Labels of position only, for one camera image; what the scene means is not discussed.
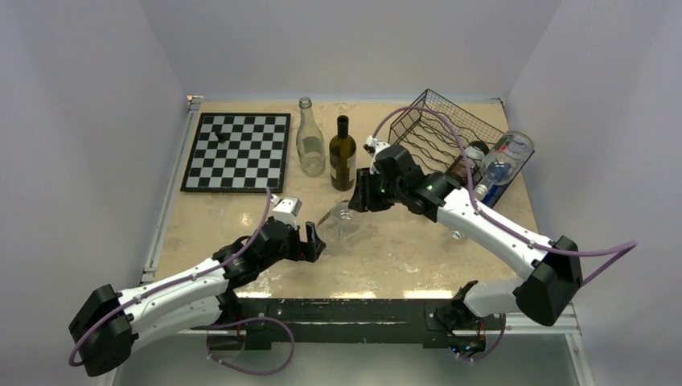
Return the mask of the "round clear bottle silver cap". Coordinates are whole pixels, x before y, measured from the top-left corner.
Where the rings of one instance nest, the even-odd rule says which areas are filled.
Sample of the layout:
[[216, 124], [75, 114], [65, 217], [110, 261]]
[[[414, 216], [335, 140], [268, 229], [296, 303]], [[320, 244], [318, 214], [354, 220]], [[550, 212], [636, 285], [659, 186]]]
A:
[[347, 199], [336, 203], [318, 221], [316, 230], [326, 244], [323, 253], [328, 256], [350, 251], [368, 235], [364, 214], [351, 210]]

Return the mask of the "tall clear glass bottle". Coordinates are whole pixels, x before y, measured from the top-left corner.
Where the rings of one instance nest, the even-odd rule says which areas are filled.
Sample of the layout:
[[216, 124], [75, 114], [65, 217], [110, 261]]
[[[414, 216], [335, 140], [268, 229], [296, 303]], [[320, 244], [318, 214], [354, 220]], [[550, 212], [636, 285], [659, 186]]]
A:
[[309, 177], [320, 176], [325, 169], [325, 147], [322, 131], [314, 119], [312, 100], [304, 96], [299, 102], [300, 125], [296, 133], [296, 149], [302, 172]]

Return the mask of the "dark green labelled wine bottle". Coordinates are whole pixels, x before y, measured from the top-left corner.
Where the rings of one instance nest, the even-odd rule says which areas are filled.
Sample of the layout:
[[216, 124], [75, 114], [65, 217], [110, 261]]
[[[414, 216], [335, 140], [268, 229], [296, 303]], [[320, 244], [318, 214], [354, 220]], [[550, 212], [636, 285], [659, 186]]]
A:
[[485, 142], [473, 141], [449, 166], [446, 174], [456, 180], [458, 184], [465, 187], [473, 180], [478, 172], [483, 159], [489, 153], [489, 147]]

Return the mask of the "blue square glass bottle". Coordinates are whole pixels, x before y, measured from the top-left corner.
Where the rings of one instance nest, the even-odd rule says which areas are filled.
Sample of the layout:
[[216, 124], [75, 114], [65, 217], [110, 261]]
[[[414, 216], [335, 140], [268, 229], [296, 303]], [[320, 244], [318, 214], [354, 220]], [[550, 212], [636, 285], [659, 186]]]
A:
[[512, 180], [514, 170], [510, 162], [483, 161], [472, 180], [475, 198], [492, 207], [495, 201], [493, 196], [497, 191], [503, 190], [503, 186]]

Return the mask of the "small clear bottle silver cap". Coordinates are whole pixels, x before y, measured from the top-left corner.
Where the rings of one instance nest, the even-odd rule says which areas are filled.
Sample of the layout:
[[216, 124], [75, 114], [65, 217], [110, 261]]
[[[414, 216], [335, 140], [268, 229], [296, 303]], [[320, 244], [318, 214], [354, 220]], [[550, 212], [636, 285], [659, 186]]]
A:
[[511, 181], [535, 151], [534, 141], [523, 131], [507, 131], [483, 159], [485, 162], [503, 161], [514, 166]]

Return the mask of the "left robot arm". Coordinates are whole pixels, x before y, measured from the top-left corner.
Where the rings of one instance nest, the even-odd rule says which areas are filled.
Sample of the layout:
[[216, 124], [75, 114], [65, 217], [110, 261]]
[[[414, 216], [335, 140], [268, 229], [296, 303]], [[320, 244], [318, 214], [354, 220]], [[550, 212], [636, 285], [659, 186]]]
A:
[[72, 367], [97, 377], [123, 364], [137, 349], [178, 331], [237, 324], [234, 291], [279, 261], [318, 260], [327, 246], [314, 223], [299, 228], [269, 217], [251, 236], [241, 236], [197, 266], [158, 282], [116, 291], [110, 284], [90, 293], [68, 325], [75, 347]]

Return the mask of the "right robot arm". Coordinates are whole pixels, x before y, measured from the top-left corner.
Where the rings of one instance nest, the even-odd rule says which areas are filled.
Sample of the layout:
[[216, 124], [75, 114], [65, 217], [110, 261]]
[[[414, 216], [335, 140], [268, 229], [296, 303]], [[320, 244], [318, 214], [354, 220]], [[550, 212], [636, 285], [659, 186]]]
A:
[[[509, 312], [520, 312], [542, 326], [555, 324], [583, 282], [572, 240], [561, 237], [554, 243], [515, 224], [472, 199], [442, 172], [425, 174], [401, 145], [369, 138], [364, 149], [372, 163], [356, 171], [351, 210], [378, 212], [400, 203], [415, 215], [464, 232], [515, 272], [511, 280], [473, 281], [462, 287], [451, 306], [459, 326]], [[558, 252], [552, 250], [554, 245]]]

